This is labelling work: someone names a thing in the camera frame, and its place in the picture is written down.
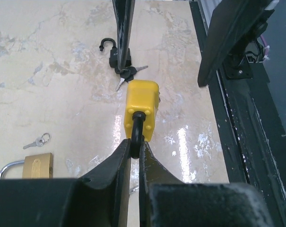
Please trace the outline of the yellow padlock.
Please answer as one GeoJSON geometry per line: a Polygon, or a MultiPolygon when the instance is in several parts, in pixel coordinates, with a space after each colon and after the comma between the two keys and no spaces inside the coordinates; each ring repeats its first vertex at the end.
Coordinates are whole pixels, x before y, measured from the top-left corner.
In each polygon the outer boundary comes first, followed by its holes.
{"type": "Polygon", "coordinates": [[[124,130],[130,139],[130,155],[139,158],[140,148],[150,142],[156,124],[160,103],[159,85],[151,80],[129,82],[126,94],[124,130]]]}

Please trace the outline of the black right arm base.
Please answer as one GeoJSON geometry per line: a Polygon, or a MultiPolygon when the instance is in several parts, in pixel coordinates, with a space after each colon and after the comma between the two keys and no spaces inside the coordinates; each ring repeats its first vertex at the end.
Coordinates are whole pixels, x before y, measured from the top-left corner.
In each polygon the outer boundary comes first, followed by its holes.
{"type": "Polygon", "coordinates": [[[250,64],[268,59],[269,45],[262,36],[267,27],[266,22],[256,23],[231,49],[223,62],[227,79],[251,79],[250,64]]]}

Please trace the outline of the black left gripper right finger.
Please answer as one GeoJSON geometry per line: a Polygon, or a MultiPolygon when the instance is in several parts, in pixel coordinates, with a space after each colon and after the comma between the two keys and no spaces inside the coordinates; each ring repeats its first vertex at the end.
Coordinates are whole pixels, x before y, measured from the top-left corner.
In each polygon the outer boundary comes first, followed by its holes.
{"type": "Polygon", "coordinates": [[[139,153],[142,227],[271,227],[264,199],[246,183],[183,183],[153,155],[139,153]]]}

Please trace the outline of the small silver key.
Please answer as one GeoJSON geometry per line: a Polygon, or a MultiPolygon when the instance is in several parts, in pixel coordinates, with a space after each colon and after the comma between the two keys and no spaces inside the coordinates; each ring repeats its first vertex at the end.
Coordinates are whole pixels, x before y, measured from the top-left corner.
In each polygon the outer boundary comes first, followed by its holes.
{"type": "Polygon", "coordinates": [[[32,143],[30,143],[28,145],[23,146],[23,149],[27,149],[27,148],[30,148],[30,147],[42,147],[45,144],[47,144],[48,142],[50,142],[51,138],[52,137],[51,137],[50,133],[44,133],[40,137],[37,137],[34,142],[32,142],[32,143]]]}

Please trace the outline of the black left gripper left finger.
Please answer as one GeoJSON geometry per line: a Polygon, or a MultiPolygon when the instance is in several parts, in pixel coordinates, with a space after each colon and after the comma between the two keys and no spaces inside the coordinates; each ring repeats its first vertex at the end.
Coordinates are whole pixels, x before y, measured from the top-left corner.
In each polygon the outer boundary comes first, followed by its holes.
{"type": "Polygon", "coordinates": [[[130,140],[80,178],[0,180],[0,227],[125,227],[130,140]]]}

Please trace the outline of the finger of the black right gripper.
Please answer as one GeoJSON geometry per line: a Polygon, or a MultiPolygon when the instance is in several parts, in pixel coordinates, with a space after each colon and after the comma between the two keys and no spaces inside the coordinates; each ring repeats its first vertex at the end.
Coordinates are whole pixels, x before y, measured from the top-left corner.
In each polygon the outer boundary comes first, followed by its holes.
{"type": "Polygon", "coordinates": [[[117,26],[118,69],[126,68],[135,0],[113,0],[117,26]]]}
{"type": "Polygon", "coordinates": [[[202,52],[199,87],[206,86],[242,36],[256,23],[266,22],[277,0],[223,0],[214,9],[202,52]]]}

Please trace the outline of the brass padlock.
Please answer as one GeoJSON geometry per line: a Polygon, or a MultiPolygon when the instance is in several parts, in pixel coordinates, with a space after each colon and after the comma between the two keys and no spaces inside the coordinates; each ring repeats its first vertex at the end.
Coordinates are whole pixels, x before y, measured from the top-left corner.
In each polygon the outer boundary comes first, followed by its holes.
{"type": "Polygon", "coordinates": [[[53,154],[43,153],[26,156],[24,160],[14,161],[6,164],[0,170],[0,180],[4,179],[6,172],[14,166],[23,166],[22,178],[53,178],[53,154]]]}

